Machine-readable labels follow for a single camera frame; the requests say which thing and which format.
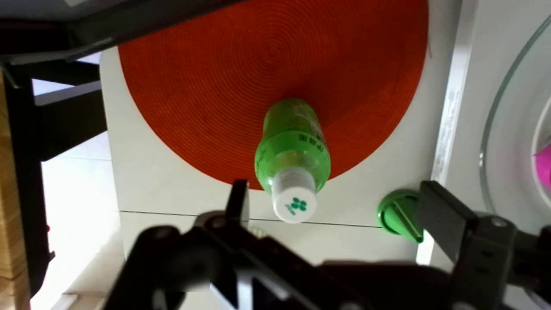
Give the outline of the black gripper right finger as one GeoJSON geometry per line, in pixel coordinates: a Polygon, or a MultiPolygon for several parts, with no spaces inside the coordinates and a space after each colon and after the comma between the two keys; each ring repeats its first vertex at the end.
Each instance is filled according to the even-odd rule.
{"type": "Polygon", "coordinates": [[[437,180],[421,180],[414,221],[423,230],[416,261],[447,264],[456,261],[461,239],[473,211],[437,180]]]}

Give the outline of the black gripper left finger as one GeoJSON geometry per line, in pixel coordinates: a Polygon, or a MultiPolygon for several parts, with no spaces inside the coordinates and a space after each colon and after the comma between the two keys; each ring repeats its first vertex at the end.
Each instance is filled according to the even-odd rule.
{"type": "Polygon", "coordinates": [[[249,220],[249,201],[247,201],[249,185],[244,178],[237,178],[230,185],[230,192],[225,204],[225,216],[230,221],[247,221],[249,220]]]}

